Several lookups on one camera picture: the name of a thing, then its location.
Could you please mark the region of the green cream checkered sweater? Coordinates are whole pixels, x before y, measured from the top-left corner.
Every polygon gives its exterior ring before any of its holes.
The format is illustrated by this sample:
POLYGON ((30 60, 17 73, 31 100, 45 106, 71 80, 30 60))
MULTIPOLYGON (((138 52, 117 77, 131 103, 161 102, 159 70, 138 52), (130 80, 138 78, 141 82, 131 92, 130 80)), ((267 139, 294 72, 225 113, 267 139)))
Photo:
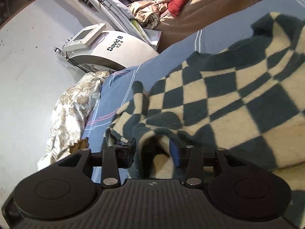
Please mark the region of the green cream checkered sweater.
POLYGON ((131 177, 177 174, 170 147, 225 148, 288 182, 288 221, 304 228, 304 21, 271 12, 217 54, 194 52, 147 92, 140 81, 104 133, 135 138, 131 177))

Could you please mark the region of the brown covered massage bed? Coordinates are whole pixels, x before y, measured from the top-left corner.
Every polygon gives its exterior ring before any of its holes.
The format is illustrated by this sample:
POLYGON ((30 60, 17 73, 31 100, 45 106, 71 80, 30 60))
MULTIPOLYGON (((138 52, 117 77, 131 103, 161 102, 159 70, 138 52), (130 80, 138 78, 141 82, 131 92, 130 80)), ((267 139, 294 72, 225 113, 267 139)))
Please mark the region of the brown covered massage bed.
POLYGON ((157 51, 161 53, 209 24, 260 1, 262 0, 189 0, 176 18, 167 9, 156 27, 162 33, 157 51))

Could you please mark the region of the floral beige pillow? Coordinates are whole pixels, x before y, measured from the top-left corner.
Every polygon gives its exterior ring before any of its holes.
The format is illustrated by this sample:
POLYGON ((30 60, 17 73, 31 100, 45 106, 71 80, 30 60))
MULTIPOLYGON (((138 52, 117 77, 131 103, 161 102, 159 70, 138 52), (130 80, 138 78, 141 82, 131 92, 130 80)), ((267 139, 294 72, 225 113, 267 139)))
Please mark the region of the floral beige pillow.
POLYGON ((108 71, 89 72, 60 96, 51 114, 46 153, 37 163, 38 170, 77 151, 101 87, 110 75, 108 71))

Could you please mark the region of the blue striped bed sheet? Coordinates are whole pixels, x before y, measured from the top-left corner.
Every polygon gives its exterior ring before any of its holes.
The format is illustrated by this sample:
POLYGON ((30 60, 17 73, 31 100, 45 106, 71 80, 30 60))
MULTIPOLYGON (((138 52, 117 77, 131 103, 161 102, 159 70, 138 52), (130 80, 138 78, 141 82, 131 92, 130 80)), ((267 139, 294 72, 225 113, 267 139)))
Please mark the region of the blue striped bed sheet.
MULTIPOLYGON (((171 46, 156 58, 128 68, 107 79, 101 89, 101 98, 91 114, 84 136, 93 152, 103 149, 104 133, 116 111, 133 97, 132 85, 140 81, 147 92, 162 77, 181 64, 194 52, 217 54, 234 43, 252 37, 252 24, 271 12, 278 12, 304 21, 304 0, 263 0, 241 12, 229 15, 199 30, 171 46)), ((120 169, 121 180, 133 178, 128 170, 120 169)))

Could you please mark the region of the beige crumpled blanket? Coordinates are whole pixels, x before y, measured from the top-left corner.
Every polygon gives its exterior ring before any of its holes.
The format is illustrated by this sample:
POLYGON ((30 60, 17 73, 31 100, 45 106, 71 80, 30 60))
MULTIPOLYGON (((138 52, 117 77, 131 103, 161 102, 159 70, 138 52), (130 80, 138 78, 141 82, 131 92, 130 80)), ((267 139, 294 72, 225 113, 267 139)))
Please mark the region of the beige crumpled blanket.
POLYGON ((160 22, 161 15, 168 9, 171 0, 142 0, 127 7, 141 27, 153 30, 160 22))

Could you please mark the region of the white folded screen panels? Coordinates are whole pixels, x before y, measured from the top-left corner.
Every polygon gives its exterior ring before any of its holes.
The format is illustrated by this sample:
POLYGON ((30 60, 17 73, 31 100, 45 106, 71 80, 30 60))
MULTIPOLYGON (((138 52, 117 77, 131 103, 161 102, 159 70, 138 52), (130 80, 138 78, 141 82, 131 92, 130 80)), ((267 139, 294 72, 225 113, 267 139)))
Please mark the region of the white folded screen panels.
POLYGON ((104 14, 119 31, 141 39, 154 50, 159 47, 161 32, 143 28, 128 7, 119 0, 86 0, 86 2, 104 14))

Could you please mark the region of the white David B machine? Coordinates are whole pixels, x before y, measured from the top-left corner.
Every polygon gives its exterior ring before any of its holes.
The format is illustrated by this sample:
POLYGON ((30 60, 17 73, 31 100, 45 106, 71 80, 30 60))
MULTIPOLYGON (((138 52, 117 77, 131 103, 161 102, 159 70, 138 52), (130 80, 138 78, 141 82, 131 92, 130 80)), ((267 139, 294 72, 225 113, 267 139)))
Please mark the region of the white David B machine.
POLYGON ((120 71, 139 66, 156 57, 161 32, 140 30, 148 36, 148 43, 121 31, 108 31, 104 23, 87 26, 55 48, 58 57, 85 73, 120 71))

